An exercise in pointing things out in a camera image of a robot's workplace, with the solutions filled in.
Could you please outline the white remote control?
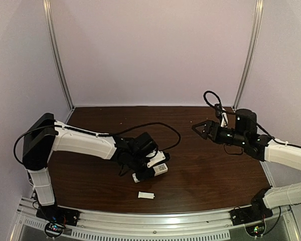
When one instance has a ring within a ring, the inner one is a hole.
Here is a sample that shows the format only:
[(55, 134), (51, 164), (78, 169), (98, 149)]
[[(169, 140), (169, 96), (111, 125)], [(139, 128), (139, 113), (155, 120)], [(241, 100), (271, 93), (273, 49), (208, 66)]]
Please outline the white remote control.
[(168, 167), (165, 163), (156, 165), (154, 167), (148, 168), (143, 172), (139, 173), (133, 173), (132, 178), (135, 183), (148, 180), (150, 178), (153, 178), (155, 176), (159, 176), (161, 174), (164, 174), (168, 172)]

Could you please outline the white battery cover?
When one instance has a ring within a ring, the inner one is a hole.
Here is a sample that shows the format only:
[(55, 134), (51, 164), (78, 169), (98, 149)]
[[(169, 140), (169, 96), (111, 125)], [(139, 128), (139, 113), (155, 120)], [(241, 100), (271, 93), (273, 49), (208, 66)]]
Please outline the white battery cover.
[(142, 199), (154, 199), (155, 194), (149, 192), (139, 192), (137, 197)]

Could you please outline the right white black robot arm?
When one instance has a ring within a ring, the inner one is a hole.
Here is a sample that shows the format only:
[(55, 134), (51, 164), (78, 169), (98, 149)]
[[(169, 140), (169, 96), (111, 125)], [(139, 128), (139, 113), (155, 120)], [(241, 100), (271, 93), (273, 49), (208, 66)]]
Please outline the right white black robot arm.
[[(283, 142), (270, 134), (258, 134), (257, 115), (249, 109), (235, 111), (235, 127), (222, 123), (226, 113), (216, 106), (218, 123), (213, 120), (192, 126), (192, 130), (203, 139), (210, 139), (219, 145), (240, 147), (250, 157), (261, 162), (278, 163), (301, 171), (301, 147)], [(272, 208), (301, 204), (301, 182), (283, 187), (262, 189), (251, 200), (251, 213), (260, 218)]]

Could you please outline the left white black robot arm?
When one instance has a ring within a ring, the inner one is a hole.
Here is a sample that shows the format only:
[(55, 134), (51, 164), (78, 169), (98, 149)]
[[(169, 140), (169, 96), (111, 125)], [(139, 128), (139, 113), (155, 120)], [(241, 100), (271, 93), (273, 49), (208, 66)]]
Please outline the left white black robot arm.
[(136, 138), (96, 133), (55, 120), (52, 113), (42, 115), (27, 132), (17, 138), (16, 142), (19, 141), (23, 141), (23, 155), (16, 160), (30, 175), (40, 208), (56, 206), (48, 170), (53, 152), (79, 153), (115, 161), (134, 171), (135, 182), (155, 176), (154, 166), (165, 159), (148, 133)]

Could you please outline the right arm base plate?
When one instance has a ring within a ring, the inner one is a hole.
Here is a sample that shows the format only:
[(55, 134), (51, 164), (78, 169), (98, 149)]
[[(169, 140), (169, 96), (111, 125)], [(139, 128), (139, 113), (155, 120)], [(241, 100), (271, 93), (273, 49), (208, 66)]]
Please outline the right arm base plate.
[(267, 217), (272, 217), (273, 212), (270, 209), (254, 212), (252, 206), (236, 206), (229, 211), (233, 226), (247, 224), (256, 221), (263, 221)]

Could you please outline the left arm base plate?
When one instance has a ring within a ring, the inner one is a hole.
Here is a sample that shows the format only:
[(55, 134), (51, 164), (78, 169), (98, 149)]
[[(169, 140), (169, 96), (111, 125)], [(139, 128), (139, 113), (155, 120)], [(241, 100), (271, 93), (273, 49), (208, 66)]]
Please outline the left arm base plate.
[(40, 206), (36, 217), (58, 224), (76, 226), (80, 212), (75, 209), (68, 209), (54, 205)]

